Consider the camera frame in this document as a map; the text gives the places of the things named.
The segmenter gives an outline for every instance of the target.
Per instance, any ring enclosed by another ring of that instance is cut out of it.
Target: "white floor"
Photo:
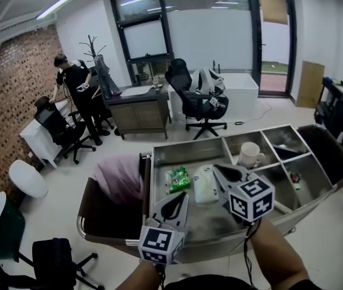
[[[255,120],[242,126],[229,124],[227,130],[221,129],[218,133],[236,134],[289,123],[293,126],[314,123],[313,110],[295,108],[290,100],[259,99],[257,108]],[[76,228],[77,212],[85,184],[95,163],[109,155],[146,152],[151,151],[154,145],[192,140],[197,131],[186,132],[182,124],[168,125],[168,141],[165,141],[163,134],[127,135],[125,141],[111,134],[102,138],[104,143],[96,152],[80,153],[78,166],[71,159],[63,159],[59,161],[57,170],[49,167],[44,169],[42,174],[49,186],[48,194],[43,199],[27,198],[21,207],[26,218],[26,229],[20,252],[31,258],[34,241],[66,237],[71,242],[74,261],[78,262],[94,251],[99,254],[98,261],[91,262],[85,270],[90,280],[103,284],[106,289],[115,289],[134,270],[139,260],[109,246],[87,242],[80,237]],[[303,258],[312,280],[318,286],[330,290],[343,289],[343,190],[317,207],[297,225],[297,231],[287,236],[287,239]],[[253,253],[250,253],[250,257],[253,262],[255,286],[260,290],[269,289]],[[2,264],[9,274],[34,276],[32,267],[22,261],[15,263],[12,260],[4,260]],[[169,266],[166,283],[176,281],[182,273],[193,276],[230,275],[247,281],[242,255],[190,265]],[[76,287],[87,289],[79,283]]]

